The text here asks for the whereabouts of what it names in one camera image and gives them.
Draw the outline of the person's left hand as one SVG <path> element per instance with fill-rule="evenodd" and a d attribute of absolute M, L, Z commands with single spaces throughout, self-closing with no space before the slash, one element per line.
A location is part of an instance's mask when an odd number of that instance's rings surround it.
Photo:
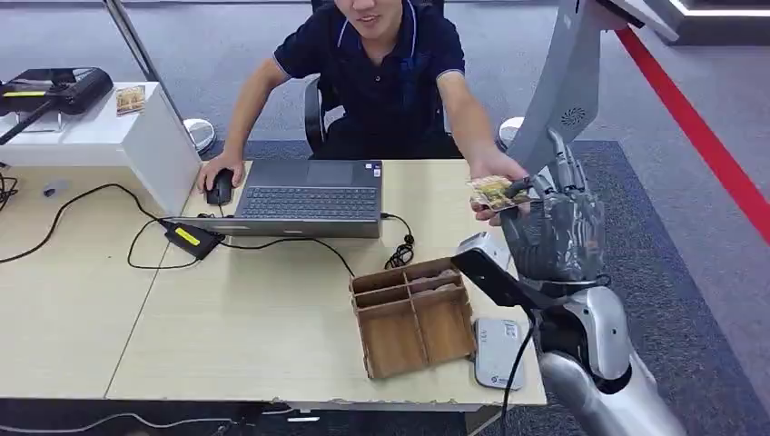
<path fill-rule="evenodd" d="M 499 150 L 479 152 L 468 160 L 468 164 L 471 178 L 497 175 L 515 181 L 528 177 L 528 172 L 517 161 Z M 482 204 L 471 200 L 470 208 L 478 221 L 500 226 L 499 216 Z"/>

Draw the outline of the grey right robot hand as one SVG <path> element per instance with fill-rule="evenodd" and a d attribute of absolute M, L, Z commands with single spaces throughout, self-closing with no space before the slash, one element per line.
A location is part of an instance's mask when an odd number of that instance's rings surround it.
<path fill-rule="evenodd" d="M 505 190 L 520 198 L 534 190 L 538 198 L 499 213 L 518 273 L 542 282 L 594 282 L 604 265 L 605 208 L 589 189 L 583 167 L 562 136 L 548 130 L 553 144 L 554 182 L 538 174 Z"/>

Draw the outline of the person's right hand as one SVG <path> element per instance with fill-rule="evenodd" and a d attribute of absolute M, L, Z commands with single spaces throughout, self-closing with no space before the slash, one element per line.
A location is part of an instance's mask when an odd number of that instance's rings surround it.
<path fill-rule="evenodd" d="M 197 190 L 200 193 L 211 190 L 214 185 L 214 177 L 224 169 L 232 171 L 232 186 L 239 187 L 244 176 L 242 153 L 225 151 L 205 163 L 198 174 Z"/>

